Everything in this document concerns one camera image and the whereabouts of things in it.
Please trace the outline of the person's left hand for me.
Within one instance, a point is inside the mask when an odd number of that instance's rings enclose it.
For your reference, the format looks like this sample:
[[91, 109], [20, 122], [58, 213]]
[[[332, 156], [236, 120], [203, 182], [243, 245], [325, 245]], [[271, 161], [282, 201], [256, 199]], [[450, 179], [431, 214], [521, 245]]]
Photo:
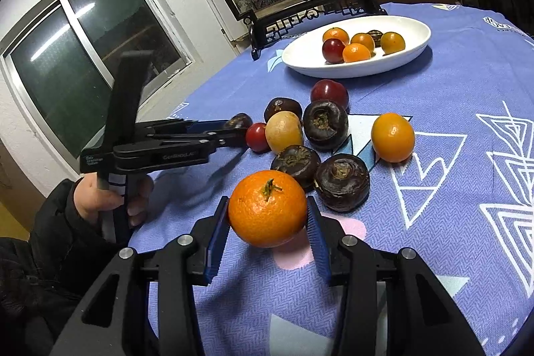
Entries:
[[[154, 182], [148, 175], [138, 181], [137, 194], [127, 203], [127, 215], [132, 227], [141, 225], [148, 214], [149, 196]], [[124, 199], [115, 192], [98, 188], [98, 177], [94, 173], [84, 175], [73, 193], [73, 203], [79, 215], [95, 225], [101, 212], [110, 212], [124, 203]]]

